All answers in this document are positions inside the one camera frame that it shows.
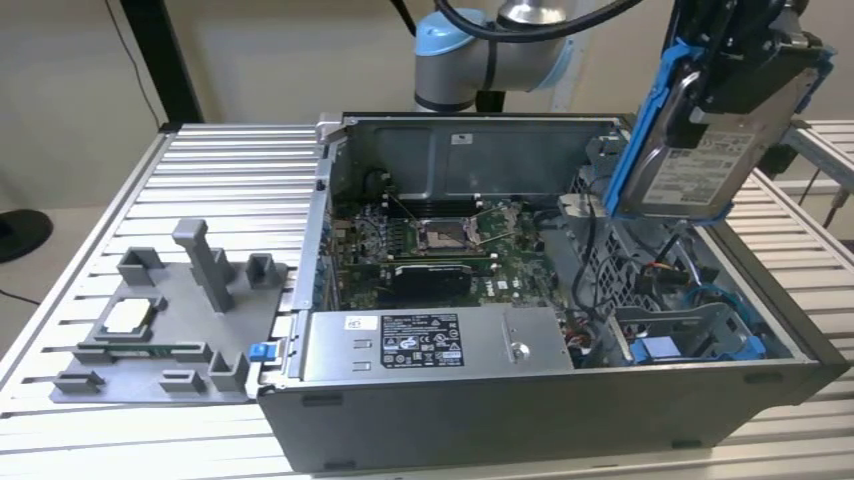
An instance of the metal frame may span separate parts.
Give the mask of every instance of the metal frame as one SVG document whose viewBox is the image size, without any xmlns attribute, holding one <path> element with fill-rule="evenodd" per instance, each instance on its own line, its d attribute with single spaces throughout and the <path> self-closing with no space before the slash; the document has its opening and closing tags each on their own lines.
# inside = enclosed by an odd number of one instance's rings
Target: metal frame
<svg viewBox="0 0 854 480">
<path fill-rule="evenodd" d="M 211 228 L 219 244 L 240 242 L 247 253 L 267 251 L 274 237 L 294 235 L 304 224 L 302 214 L 286 208 L 292 205 L 286 189 L 299 185 L 300 176 L 314 175 L 315 162 L 314 127 L 186 126 L 178 134 L 158 137 L 0 362 L 0 371 L 8 372 L 0 387 L 4 474 L 55 478 L 82 465 L 94 477 L 115 477 L 128 465 L 135 476 L 148 478 L 292 474 L 258 405 L 55 405 L 47 395 L 50 377 L 67 365 L 64 348 L 88 332 L 115 289 L 116 276 L 103 275 L 112 257 L 103 256 L 104 249 L 120 248 L 128 238 L 140 246 L 158 244 L 168 237 L 163 226 L 175 209 L 199 212 L 216 205 Z M 747 180 L 735 201 L 727 220 L 733 231 L 854 362 L 852 254 L 761 174 Z M 280 258 L 298 252 L 275 250 Z M 279 308 L 290 310 L 290 292 Z M 290 316 L 282 316 L 274 336 L 283 336 L 290 325 Z M 766 410 L 711 450 L 439 469 L 383 478 L 845 478 L 854 471 L 853 380 L 854 372 L 848 372 L 802 405 Z"/>
<path fill-rule="evenodd" d="M 120 3 L 170 122 L 204 122 L 164 0 Z"/>
<path fill-rule="evenodd" d="M 794 122 L 783 142 L 849 191 L 854 191 L 854 122 L 814 120 Z"/>
</svg>

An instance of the gray metal case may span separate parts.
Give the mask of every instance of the gray metal case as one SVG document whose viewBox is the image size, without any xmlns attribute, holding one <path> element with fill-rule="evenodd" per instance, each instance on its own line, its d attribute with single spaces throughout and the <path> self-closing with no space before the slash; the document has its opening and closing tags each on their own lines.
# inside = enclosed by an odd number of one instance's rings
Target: gray metal case
<svg viewBox="0 0 854 480">
<path fill-rule="evenodd" d="M 563 374 L 546 364 L 518 375 L 493 371 L 470 378 L 446 368 L 438 369 L 446 376 L 433 379 L 414 379 L 406 371 L 406 379 L 308 382 L 258 398 L 294 469 L 514 463 L 709 448 L 765 409 L 803 402 L 849 364 L 770 274 L 751 265 L 755 256 L 730 228 L 717 227 L 713 237 L 739 270 L 754 272 L 747 280 L 813 361 Z M 316 314 L 312 320 L 331 315 L 340 314 Z M 316 332 L 327 336 L 310 334 L 310 342 L 330 338 L 328 329 Z M 471 340 L 495 347 L 494 333 Z M 324 347 L 323 353 L 346 346 Z M 340 355 L 351 360 L 346 351 Z"/>
<path fill-rule="evenodd" d="M 563 188 L 559 177 L 583 163 L 578 155 L 583 155 L 587 140 L 627 128 L 625 119 L 606 116 L 498 115 L 486 119 L 376 114 L 358 115 L 344 123 L 350 133 L 356 133 L 347 139 L 348 154 L 356 161 L 342 161 L 340 144 L 328 147 L 327 158 L 338 158 L 338 163 L 334 170 L 324 162 L 319 167 L 318 176 L 330 180 L 331 188 L 315 192 L 312 199 L 310 230 L 316 228 L 318 237 L 331 194 L 348 182 L 352 187 L 348 179 L 362 178 L 375 166 L 372 160 L 406 158 L 390 165 L 390 171 L 403 179 L 400 194 L 408 198 L 530 192 L 526 181 L 531 179 L 507 175 L 513 170 L 505 168 L 525 153 L 519 143 L 517 150 L 501 147 L 511 141 L 503 138 L 507 133 L 518 132 L 527 137 L 526 171 L 537 177 L 537 191 L 554 193 Z M 453 142 L 453 135 L 469 133 L 474 133 L 471 143 L 466 143 L 470 137 L 462 144 Z M 392 141 L 392 135 L 403 138 Z M 485 137 L 498 143 L 481 143 Z M 477 181 L 458 185 L 453 169 L 473 156 L 491 162 L 470 163 L 470 178 Z M 535 168 L 534 159 L 543 166 L 554 162 L 554 169 Z M 505 175 L 497 178 L 501 170 Z M 391 370 L 380 364 L 376 349 L 382 331 L 354 335 L 343 327 L 347 314 L 366 312 L 302 310 L 288 339 L 291 356 L 282 371 L 264 377 L 268 383 L 258 397 L 292 468 L 300 472 L 364 471 L 707 448 L 762 410 L 803 402 L 846 371 L 848 362 L 729 227 L 722 225 L 707 234 L 786 330 L 799 350 L 797 358 L 573 370 L 569 362 L 559 367 L 546 357 L 537 367 L 519 368 L 513 361 L 514 342 L 547 335 L 549 322 L 541 325 L 534 315 L 531 331 L 511 332 L 514 319 L 502 321 L 497 315 L 490 322 L 479 307 L 471 309 L 479 311 L 471 316 L 467 309 L 443 309 L 459 314 L 461 324 L 471 321 L 477 325 L 462 331 L 465 366 L 434 368 L 427 373 L 418 368 Z M 315 241 L 306 251 L 318 252 Z M 323 268 L 316 263 L 316 269 L 311 263 L 300 267 L 295 305 L 302 308 L 311 307 L 311 292 L 322 281 Z M 514 333 L 530 337 L 522 340 Z M 470 356 L 469 350 L 478 353 Z M 367 371 L 366 362 L 371 362 Z"/>
</svg>

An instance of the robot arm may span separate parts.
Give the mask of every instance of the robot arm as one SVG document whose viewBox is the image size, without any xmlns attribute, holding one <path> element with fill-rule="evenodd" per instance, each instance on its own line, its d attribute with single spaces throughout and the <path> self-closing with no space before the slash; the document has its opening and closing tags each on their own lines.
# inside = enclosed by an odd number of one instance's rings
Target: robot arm
<svg viewBox="0 0 854 480">
<path fill-rule="evenodd" d="M 609 214 L 697 222 L 733 197 L 830 72 L 806 1 L 677 1 L 662 63 L 613 172 Z"/>
<path fill-rule="evenodd" d="M 483 71 L 493 78 L 490 68 L 477 59 L 498 58 L 497 80 L 487 82 L 493 88 L 530 90 L 538 82 L 549 84 L 557 76 L 549 73 L 541 81 L 547 67 L 554 64 L 554 72 L 567 62 L 558 54 L 561 37 L 641 2 L 614 0 L 566 21 L 554 1 L 507 0 L 497 25 L 485 25 L 483 18 L 473 23 L 465 15 L 471 12 L 454 10 L 447 0 L 435 1 L 451 31 L 481 42 L 455 47 L 453 53 L 441 50 L 442 56 L 419 54 L 417 101 L 434 111 L 462 110 L 477 90 L 490 89 L 479 83 Z M 610 178 L 605 204 L 611 216 L 694 222 L 726 216 L 754 166 L 833 68 L 831 50 L 801 30 L 807 3 L 674 0 L 659 72 L 629 146 L 615 167 L 595 169 L 599 178 Z M 454 39 L 447 29 L 423 24 L 423 32 L 442 32 L 443 42 Z M 418 44 L 427 40 L 419 32 Z"/>
</svg>

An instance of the motherboard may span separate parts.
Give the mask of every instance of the motherboard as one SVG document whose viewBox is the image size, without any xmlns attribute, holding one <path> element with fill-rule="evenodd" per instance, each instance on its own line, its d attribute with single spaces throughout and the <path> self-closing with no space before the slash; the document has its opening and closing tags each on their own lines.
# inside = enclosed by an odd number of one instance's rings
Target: motherboard
<svg viewBox="0 0 854 480">
<path fill-rule="evenodd" d="M 340 308 L 566 305 L 538 226 L 557 214 L 521 198 L 339 206 Z"/>
</svg>

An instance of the aluminum extrusion table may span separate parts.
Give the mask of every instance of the aluminum extrusion table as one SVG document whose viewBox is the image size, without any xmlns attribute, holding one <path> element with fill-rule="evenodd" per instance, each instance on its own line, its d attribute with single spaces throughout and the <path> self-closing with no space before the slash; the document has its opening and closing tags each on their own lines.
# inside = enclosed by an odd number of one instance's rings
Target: aluminum extrusion table
<svg viewBox="0 0 854 480">
<path fill-rule="evenodd" d="M 312 126 L 188 125 L 159 135 L 0 363 L 0 477 L 306 478 L 291 472 L 254 404 L 56 405 L 48 395 L 52 376 L 71 359 L 68 349 L 86 337 L 119 284 L 114 267 L 127 247 L 155 246 L 168 252 L 166 261 L 183 259 L 170 237 L 179 217 L 207 218 L 211 246 L 228 249 L 231 259 L 262 251 L 296 264 L 315 164 Z M 761 174 L 737 196 L 729 223 L 854 362 L 852 254 Z M 284 329 L 287 290 L 279 309 Z M 765 411 L 711 450 L 371 478 L 598 477 L 853 478 L 854 372 L 805 404 Z"/>
</svg>

